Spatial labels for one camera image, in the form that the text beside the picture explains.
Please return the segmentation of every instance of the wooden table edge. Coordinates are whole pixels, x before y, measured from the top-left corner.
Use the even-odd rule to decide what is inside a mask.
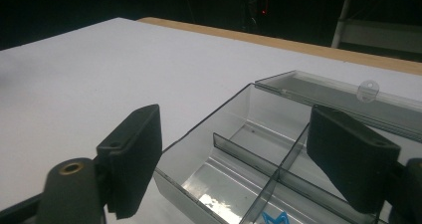
[[[364,66],[387,69],[396,72],[422,76],[422,63],[404,61],[394,58],[386,58],[363,53],[350,52],[340,49],[316,46],[311,44],[292,42],[277,38],[263,37],[254,34],[229,31],[219,28],[205,27],[200,25],[170,21],[165,19],[146,17],[138,20],[142,23],[168,27],[183,31],[195,32],[211,36],[223,37],[259,44],[263,46],[290,50],[304,54],[335,59],[344,62],[356,63]]]

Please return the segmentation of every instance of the clear plastic lid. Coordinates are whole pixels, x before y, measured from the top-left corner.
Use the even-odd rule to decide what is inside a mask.
[[[422,103],[381,93],[375,81],[359,87],[293,71],[256,81],[257,87],[312,106],[324,105],[365,124],[422,141]]]

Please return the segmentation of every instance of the dark background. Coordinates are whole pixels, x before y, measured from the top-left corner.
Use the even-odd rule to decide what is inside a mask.
[[[343,0],[0,0],[0,50],[115,17],[157,17],[330,46],[342,4]],[[352,0],[348,14],[353,19],[422,26],[422,0]]]

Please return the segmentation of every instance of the clear plastic organizer box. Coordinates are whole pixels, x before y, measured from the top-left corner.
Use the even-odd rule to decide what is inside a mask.
[[[160,193],[195,223],[374,223],[355,211],[307,155],[312,105],[347,112],[401,146],[399,162],[422,157],[421,103],[290,72],[248,85],[162,154]]]

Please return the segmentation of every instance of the blue object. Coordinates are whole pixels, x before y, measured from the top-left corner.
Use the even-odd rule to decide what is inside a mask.
[[[280,216],[278,216],[277,219],[274,219],[273,217],[268,215],[266,212],[263,212],[263,218],[266,224],[270,224],[270,222],[274,224],[282,224],[282,223],[290,224],[289,217],[286,212],[282,212],[282,214],[280,214]]]

